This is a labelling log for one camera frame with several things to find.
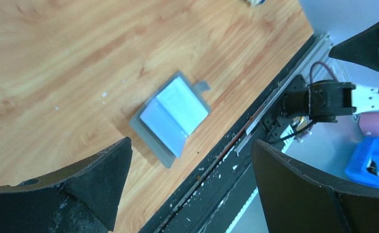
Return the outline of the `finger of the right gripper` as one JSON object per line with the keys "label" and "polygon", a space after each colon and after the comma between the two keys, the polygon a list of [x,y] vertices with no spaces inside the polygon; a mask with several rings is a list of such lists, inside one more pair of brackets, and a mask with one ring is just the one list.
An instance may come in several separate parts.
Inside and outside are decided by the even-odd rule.
{"label": "finger of the right gripper", "polygon": [[333,46],[328,55],[379,71],[379,22]]}

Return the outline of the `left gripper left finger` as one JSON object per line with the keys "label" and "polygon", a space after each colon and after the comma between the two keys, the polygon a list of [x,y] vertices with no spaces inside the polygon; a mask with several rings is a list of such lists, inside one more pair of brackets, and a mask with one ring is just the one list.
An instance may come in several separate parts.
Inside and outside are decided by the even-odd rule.
{"label": "left gripper left finger", "polygon": [[132,155],[126,137],[54,172],[0,186],[0,233],[113,231]]}

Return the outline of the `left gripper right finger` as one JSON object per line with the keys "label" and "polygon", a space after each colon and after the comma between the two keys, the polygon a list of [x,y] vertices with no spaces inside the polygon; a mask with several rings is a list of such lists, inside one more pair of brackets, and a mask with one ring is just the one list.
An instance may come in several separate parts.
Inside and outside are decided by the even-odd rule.
{"label": "left gripper right finger", "polygon": [[379,233],[379,189],[287,156],[262,140],[252,165],[269,232]]}

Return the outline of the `grey card holder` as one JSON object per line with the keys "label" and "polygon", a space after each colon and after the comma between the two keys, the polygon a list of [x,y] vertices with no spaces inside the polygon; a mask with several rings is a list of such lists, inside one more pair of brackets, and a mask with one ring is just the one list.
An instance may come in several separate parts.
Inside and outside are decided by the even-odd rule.
{"label": "grey card holder", "polygon": [[129,121],[165,168],[171,168],[175,159],[181,157],[187,138],[211,113],[201,95],[209,90],[207,81],[192,84],[177,71]]}

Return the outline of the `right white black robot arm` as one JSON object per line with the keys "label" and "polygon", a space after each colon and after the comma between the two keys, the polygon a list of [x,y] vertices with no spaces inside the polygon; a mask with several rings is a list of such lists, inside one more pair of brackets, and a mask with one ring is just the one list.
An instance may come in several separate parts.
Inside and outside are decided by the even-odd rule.
{"label": "right white black robot arm", "polygon": [[[379,22],[333,46],[328,55],[379,71]],[[337,116],[379,111],[379,86],[339,82],[336,78],[315,82],[310,75],[306,88],[286,93],[281,103],[287,117],[335,123]]]}

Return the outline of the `blue plastic bin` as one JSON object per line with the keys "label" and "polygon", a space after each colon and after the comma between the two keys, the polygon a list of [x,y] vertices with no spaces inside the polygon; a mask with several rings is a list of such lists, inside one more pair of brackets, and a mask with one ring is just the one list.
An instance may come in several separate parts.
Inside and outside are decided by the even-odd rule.
{"label": "blue plastic bin", "polygon": [[379,137],[365,137],[356,145],[345,173],[353,182],[379,188]]}

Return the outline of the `colourful toy brick figure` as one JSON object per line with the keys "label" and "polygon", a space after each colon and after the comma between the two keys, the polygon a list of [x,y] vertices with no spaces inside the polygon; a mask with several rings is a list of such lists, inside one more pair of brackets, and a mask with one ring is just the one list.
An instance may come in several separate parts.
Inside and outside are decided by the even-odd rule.
{"label": "colourful toy brick figure", "polygon": [[251,6],[258,6],[265,2],[265,0],[246,0]]}

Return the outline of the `aluminium rail frame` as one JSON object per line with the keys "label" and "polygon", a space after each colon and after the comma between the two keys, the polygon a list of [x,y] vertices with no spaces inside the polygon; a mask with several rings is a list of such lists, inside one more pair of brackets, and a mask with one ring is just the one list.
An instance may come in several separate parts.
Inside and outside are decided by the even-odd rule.
{"label": "aluminium rail frame", "polygon": [[292,133],[293,120],[285,114],[284,100],[288,94],[303,99],[311,65],[326,62],[332,46],[327,33],[312,35],[223,137],[220,152],[211,152],[215,159],[200,180],[180,200],[169,199],[173,212],[159,224],[151,220],[144,232],[267,232],[252,165],[252,144],[263,140],[281,151],[289,148],[292,139],[275,142]]}

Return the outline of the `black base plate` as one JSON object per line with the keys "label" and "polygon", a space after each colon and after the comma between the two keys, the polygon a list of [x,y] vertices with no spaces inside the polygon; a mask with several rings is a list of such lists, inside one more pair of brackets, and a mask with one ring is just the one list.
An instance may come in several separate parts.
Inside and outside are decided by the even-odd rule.
{"label": "black base plate", "polygon": [[257,185],[251,166],[251,144],[264,139],[261,123],[248,133],[287,85],[289,75],[316,43],[311,36],[216,146],[141,229],[143,233],[224,233]]}

